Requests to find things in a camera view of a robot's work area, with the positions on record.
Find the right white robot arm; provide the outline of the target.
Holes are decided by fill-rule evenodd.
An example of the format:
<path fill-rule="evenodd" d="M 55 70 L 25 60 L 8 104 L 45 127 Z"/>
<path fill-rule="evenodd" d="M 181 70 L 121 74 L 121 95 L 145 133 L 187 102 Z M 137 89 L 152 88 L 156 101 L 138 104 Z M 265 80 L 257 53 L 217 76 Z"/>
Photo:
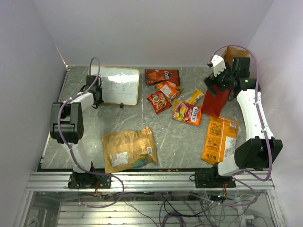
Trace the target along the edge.
<path fill-rule="evenodd" d="M 241 108 L 246 129 L 246 141 L 235 150 L 232 158 L 216 165 L 217 171 L 209 175 L 209 183 L 219 187 L 225 177 L 243 172 L 252 175 L 254 170 L 265 169 L 270 175 L 283 143 L 275 139 L 266 121 L 259 83 L 250 77 L 250 58 L 235 57 L 229 65 L 223 57 L 214 55 L 208 66 L 213 69 L 204 79 L 208 91 L 213 97 L 219 92 L 231 91 Z"/>

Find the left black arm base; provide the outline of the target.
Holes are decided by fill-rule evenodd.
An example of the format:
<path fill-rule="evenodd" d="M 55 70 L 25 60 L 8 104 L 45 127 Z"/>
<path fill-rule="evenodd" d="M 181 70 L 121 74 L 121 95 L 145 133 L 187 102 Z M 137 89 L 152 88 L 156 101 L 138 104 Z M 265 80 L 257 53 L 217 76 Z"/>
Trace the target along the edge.
<path fill-rule="evenodd" d="M 105 174 L 104 171 L 96 171 L 92 162 L 88 171 L 75 166 L 67 185 L 69 189 L 109 189 L 110 186 L 111 176 Z"/>

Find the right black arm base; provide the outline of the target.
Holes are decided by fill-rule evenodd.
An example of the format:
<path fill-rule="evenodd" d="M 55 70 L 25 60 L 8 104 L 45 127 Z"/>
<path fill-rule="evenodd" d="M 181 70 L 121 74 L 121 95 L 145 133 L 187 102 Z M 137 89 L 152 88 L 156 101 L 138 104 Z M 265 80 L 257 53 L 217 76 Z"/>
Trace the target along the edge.
<path fill-rule="evenodd" d="M 235 188 L 236 183 L 231 176 L 220 176 L 218 173 L 218 163 L 210 168 L 201 168 L 189 177 L 195 182 L 196 188 Z"/>

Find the large orange cracker bag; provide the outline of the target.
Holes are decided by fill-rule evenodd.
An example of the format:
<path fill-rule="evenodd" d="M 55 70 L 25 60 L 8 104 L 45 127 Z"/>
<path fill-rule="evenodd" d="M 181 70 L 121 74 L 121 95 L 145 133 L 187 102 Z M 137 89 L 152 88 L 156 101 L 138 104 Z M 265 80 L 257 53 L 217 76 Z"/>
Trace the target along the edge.
<path fill-rule="evenodd" d="M 237 121 L 211 116 L 201 159 L 214 165 L 232 156 L 235 152 L 238 127 Z"/>

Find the red brown paper bag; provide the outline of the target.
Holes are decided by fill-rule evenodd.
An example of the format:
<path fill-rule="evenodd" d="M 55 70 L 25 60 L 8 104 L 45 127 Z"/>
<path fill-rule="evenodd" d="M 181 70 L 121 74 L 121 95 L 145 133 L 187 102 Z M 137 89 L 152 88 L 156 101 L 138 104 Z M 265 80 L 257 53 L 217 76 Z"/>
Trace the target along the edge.
<path fill-rule="evenodd" d="M 248 57 L 249 52 L 246 50 L 240 50 L 236 47 L 228 46 L 225 48 L 221 57 L 228 66 L 232 66 L 232 60 L 234 57 Z M 218 85 L 214 85 L 213 88 L 207 88 L 206 95 L 202 105 L 202 113 L 212 117 L 219 117 L 221 110 L 228 102 L 229 92 L 227 90 L 221 91 Z"/>

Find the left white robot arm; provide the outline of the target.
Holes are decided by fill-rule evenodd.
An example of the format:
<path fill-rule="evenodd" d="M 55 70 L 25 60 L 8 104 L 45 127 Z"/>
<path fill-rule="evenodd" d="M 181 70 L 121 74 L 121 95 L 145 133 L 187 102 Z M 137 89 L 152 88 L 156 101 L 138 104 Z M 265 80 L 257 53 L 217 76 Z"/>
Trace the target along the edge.
<path fill-rule="evenodd" d="M 83 145 L 84 121 L 82 112 L 89 107 L 97 109 L 103 103 L 101 77 L 88 75 L 75 97 L 54 102 L 51 107 L 50 136 L 61 144 L 70 156 L 73 171 L 81 174 L 80 183 L 91 188 L 96 184 L 94 166 Z"/>

